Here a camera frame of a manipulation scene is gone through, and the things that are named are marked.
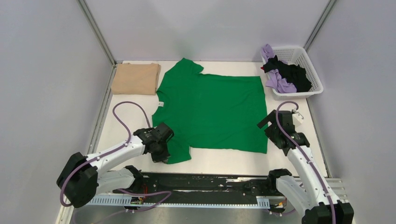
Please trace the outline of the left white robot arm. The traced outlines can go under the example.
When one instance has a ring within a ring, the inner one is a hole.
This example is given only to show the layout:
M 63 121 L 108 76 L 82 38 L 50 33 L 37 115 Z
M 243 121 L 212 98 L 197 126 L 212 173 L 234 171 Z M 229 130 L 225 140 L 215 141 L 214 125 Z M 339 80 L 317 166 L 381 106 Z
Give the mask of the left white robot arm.
M 154 163 L 167 162 L 170 157 L 167 143 L 174 132 L 165 123 L 135 132 L 127 130 L 127 133 L 128 137 L 113 148 L 88 155 L 77 152 L 70 156 L 56 181 L 63 206 L 80 208 L 96 195 L 114 190 L 139 192 L 143 187 L 143 175 L 136 167 L 128 165 L 113 170 L 129 159 L 150 154 Z

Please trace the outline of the green t-shirt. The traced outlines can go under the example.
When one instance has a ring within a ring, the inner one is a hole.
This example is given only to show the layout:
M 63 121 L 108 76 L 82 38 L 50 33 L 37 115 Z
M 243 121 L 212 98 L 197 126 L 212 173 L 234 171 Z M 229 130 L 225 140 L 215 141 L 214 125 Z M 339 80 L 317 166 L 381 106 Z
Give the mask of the green t-shirt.
M 191 148 L 267 153 L 268 138 L 257 124 L 267 113 L 259 76 L 205 74 L 203 66 L 181 59 L 165 72 L 157 89 L 154 126 L 165 123 L 169 164 L 191 159 Z

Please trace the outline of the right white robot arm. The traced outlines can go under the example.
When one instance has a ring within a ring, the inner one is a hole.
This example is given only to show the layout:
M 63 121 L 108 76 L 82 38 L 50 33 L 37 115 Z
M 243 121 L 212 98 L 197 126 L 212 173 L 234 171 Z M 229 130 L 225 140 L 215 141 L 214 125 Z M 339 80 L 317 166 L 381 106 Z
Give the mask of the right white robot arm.
M 274 169 L 269 172 L 267 190 L 273 195 L 283 194 L 303 224 L 351 224 L 354 210 L 319 173 L 308 139 L 295 130 L 297 114 L 297 111 L 273 110 L 257 125 L 283 151 L 301 180 L 298 184 L 285 168 Z

